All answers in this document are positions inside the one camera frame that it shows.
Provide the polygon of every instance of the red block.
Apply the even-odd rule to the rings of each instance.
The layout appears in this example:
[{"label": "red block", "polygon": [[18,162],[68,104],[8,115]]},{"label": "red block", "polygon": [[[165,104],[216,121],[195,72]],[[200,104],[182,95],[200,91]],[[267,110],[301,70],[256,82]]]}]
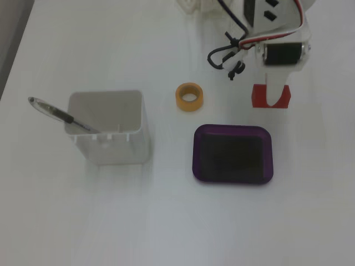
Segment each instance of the red block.
[{"label": "red block", "polygon": [[266,85],[254,84],[253,93],[251,94],[251,101],[254,108],[283,108],[287,109],[290,103],[291,92],[290,87],[285,85],[280,99],[273,106],[269,106],[266,101]]}]

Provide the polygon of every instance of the black pen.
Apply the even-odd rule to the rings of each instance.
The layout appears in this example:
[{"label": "black pen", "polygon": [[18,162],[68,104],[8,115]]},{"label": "black pen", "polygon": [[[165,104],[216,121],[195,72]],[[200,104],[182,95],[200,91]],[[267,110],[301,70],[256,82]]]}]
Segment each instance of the black pen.
[{"label": "black pen", "polygon": [[100,131],[94,129],[93,127],[80,122],[78,119],[72,117],[71,115],[67,114],[61,109],[58,109],[54,106],[47,104],[45,101],[42,101],[41,99],[37,99],[35,97],[29,97],[28,101],[36,110],[40,111],[42,114],[45,114],[51,118],[54,118],[58,121],[63,121],[67,124],[75,125],[80,129],[85,130],[89,134],[101,133]]}]

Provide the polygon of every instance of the purple tray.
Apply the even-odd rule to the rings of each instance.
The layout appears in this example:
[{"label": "purple tray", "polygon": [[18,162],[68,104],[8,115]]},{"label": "purple tray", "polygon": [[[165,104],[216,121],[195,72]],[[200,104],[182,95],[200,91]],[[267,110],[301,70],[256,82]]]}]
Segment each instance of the purple tray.
[{"label": "purple tray", "polygon": [[192,171],[204,182],[265,184],[273,176],[271,136],[258,126],[202,125]]}]

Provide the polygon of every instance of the yellow tape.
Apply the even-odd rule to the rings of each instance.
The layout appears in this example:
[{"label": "yellow tape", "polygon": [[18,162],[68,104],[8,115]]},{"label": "yellow tape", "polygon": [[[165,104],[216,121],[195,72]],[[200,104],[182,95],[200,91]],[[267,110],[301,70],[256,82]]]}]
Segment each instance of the yellow tape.
[{"label": "yellow tape", "polygon": [[[196,99],[193,101],[185,101],[182,97],[186,94],[194,94]],[[204,103],[204,92],[201,87],[195,83],[181,84],[175,93],[176,105],[185,112],[193,112],[202,106]]]}]

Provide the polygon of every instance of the wire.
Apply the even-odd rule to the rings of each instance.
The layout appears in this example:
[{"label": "wire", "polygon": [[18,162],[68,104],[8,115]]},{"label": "wire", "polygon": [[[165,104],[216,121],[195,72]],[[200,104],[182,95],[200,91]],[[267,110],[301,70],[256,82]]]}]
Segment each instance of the wire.
[{"label": "wire", "polygon": [[221,51],[224,51],[224,50],[228,50],[228,49],[232,49],[233,47],[235,47],[234,45],[228,45],[228,46],[224,46],[224,47],[220,47],[220,48],[217,48],[217,49],[214,49],[211,53],[208,54],[207,56],[207,61],[210,63],[210,65],[212,67],[214,67],[215,69],[218,69],[218,70],[221,70],[223,69],[223,63],[220,64],[220,65],[216,65],[212,59],[211,59],[211,56],[214,55],[215,53],[218,53],[218,52],[221,52]]},{"label": "wire", "polygon": [[247,39],[241,40],[239,42],[239,48],[244,49],[244,50],[249,50],[250,48],[255,46],[256,42],[262,42],[264,40],[272,40],[272,39],[286,37],[286,36],[291,35],[292,33],[295,33],[296,31],[298,31],[304,24],[303,7],[302,7],[300,0],[294,0],[294,2],[298,8],[298,11],[299,11],[300,17],[301,17],[301,24],[298,28],[292,29],[292,30],[287,30],[285,32],[279,32],[276,35],[267,34],[267,35],[255,36],[252,38],[247,38]]},{"label": "wire", "polygon": [[226,3],[223,0],[217,0],[221,7],[227,12],[227,14],[233,19],[235,23],[244,31],[244,35],[240,38],[241,40],[244,39],[248,34],[248,28],[233,14],[233,12],[229,9]]}]

